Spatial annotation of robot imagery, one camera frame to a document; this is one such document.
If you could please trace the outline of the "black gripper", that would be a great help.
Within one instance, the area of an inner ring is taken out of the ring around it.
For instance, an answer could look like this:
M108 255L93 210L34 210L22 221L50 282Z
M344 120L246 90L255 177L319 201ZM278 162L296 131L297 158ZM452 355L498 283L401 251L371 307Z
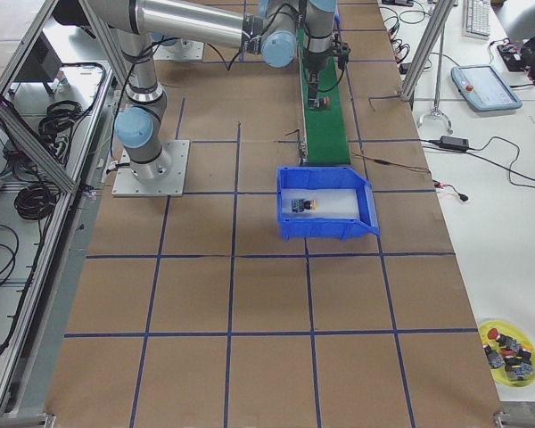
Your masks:
M318 102L319 74L325 68L325 56L322 53L305 53L303 67L307 72L308 102Z

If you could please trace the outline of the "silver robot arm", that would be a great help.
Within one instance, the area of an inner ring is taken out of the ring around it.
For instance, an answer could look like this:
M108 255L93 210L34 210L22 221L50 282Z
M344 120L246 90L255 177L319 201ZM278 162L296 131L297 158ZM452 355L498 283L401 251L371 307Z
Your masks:
M173 40L218 44L262 56L283 68L302 54L307 106L330 104L320 77L341 52L334 31L335 1L262 1L258 14L230 12L188 1L90 1L92 14L116 29L121 56L128 63L123 91L131 104L118 113L114 128L134 178L158 180L172 169L158 134L167 96L156 77L153 50Z

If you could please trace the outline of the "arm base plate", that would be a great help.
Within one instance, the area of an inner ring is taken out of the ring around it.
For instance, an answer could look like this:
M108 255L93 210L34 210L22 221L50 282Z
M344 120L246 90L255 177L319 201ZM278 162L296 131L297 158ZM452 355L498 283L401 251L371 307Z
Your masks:
M139 164L130 160L123 150L121 162L112 187L115 197L181 197L184 193L189 140L168 140L161 144L160 157L151 163Z

